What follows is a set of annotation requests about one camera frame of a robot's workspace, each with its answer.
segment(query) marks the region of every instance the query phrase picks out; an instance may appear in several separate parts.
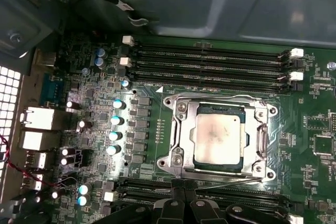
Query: screw hole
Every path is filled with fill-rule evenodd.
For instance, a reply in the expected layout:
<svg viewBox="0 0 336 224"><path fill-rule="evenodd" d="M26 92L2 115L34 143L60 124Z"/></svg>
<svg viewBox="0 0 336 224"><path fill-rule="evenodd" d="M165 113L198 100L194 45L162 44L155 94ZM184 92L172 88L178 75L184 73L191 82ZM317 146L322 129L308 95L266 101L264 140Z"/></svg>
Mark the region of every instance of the screw hole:
<svg viewBox="0 0 336 224"><path fill-rule="evenodd" d="M273 177L274 177L274 174L273 174L273 173L267 173L267 177L268 177L268 178L273 178Z"/></svg>

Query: green circuit board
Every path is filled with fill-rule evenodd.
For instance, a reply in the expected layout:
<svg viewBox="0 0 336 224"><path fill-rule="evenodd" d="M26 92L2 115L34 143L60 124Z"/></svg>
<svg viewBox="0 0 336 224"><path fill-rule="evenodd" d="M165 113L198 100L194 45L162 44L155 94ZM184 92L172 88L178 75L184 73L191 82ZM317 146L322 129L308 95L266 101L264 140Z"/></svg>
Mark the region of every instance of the green circuit board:
<svg viewBox="0 0 336 224"><path fill-rule="evenodd" d="M164 38L134 36L143 43L193 47L196 44L210 44L212 48L247 50L267 53L279 53L291 47L246 44L238 42L208 41L185 38ZM327 64L336 62L336 51L328 49L304 48L304 80L302 91L286 95L253 93L207 88L190 88L165 84L134 83L129 91L121 90L120 78L116 71L121 36L110 36L104 42L93 42L87 36L66 35L59 52L59 68L55 74L62 76L65 83L62 101L77 101L82 110L76 112L77 119L90 119L93 127L80 134L69 132L63 135L64 146L77 146L94 150L92 163L79 171L80 182L118 179L119 176L146 180L169 181L171 174L163 172L156 165L156 160L167 155L170 145L172 111L163 105L166 96L182 92L204 94L249 94L262 98L276 106L279 114L270 122L268 129L268 165L277 173L277 178L262 185L242 186L249 190L262 190L274 194L283 194L290 200L300 202L295 214L304 216L304 222L336 222L336 71L329 71ZM102 47L111 52L106 59L108 67L100 70L94 66L95 49ZM88 75L82 69L88 68ZM134 104L134 100L147 97L149 106ZM126 104L125 110L113 109L114 99L121 99ZM145 161L142 164L125 160L131 155L125 148L130 142L127 133L134 132L127 123L112 126L113 115L123 117L127 122L135 121L130 111L139 108L149 109L149 138L138 142L146 144ZM108 138L111 131L122 132L124 137L118 141L122 152L114 157L106 153L106 148L113 143ZM78 195L56 200L53 222L91 223L102 217L97 204L79 207ZM95 188L91 203L101 204L101 189Z"/></svg>

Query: cpu socket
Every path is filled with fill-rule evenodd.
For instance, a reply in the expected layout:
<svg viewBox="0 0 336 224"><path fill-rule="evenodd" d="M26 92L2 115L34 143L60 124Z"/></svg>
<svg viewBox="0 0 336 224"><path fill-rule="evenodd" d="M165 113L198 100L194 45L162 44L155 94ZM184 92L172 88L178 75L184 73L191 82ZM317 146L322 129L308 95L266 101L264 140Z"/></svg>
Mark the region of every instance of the cpu socket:
<svg viewBox="0 0 336 224"><path fill-rule="evenodd" d="M267 167L267 124L278 109L249 95L181 93L166 97L173 110L170 151L157 160L180 178L237 182L273 180Z"/></svg>

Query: red wire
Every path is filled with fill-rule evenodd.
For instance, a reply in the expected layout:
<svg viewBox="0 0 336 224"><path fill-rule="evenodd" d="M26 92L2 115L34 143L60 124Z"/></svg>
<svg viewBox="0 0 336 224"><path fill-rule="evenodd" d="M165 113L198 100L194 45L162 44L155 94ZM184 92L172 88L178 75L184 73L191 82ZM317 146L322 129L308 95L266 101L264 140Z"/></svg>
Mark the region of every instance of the red wire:
<svg viewBox="0 0 336 224"><path fill-rule="evenodd" d="M47 186L50 186L50 187L55 187L55 186L58 186L57 184L53 184L53 183L49 183L49 182L46 182L46 181L43 181L37 177L35 177L33 174L29 173L28 171L24 170L24 169L21 169L19 167L17 167L16 165L14 165L11 160L9 159L10 158L10 152L11 152L11 149L10 149L10 146L9 146L9 143L8 141L6 140L6 138L4 138L1 134L0 134L0 138L2 140L2 142L6 145L6 152L5 152L5 162L7 163L7 165L10 167L10 168L13 168L13 169L16 169L18 172L21 172L23 173L23 175L25 177L29 177L29 178L32 178L33 180L37 181L37 182L41 182L42 184L44 185L47 185Z"/></svg>

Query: motherboard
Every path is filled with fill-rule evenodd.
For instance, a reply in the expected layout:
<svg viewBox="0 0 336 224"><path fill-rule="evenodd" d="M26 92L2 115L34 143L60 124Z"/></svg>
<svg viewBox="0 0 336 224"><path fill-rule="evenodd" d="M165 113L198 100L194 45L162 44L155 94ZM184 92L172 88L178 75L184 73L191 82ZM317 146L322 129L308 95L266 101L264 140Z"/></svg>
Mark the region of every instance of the motherboard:
<svg viewBox="0 0 336 224"><path fill-rule="evenodd" d="M334 62L328 49L64 35L39 105L72 113L54 176L77 182L50 201L53 222L152 205L182 177L221 209L335 223ZM218 183L228 186L208 189Z"/></svg>

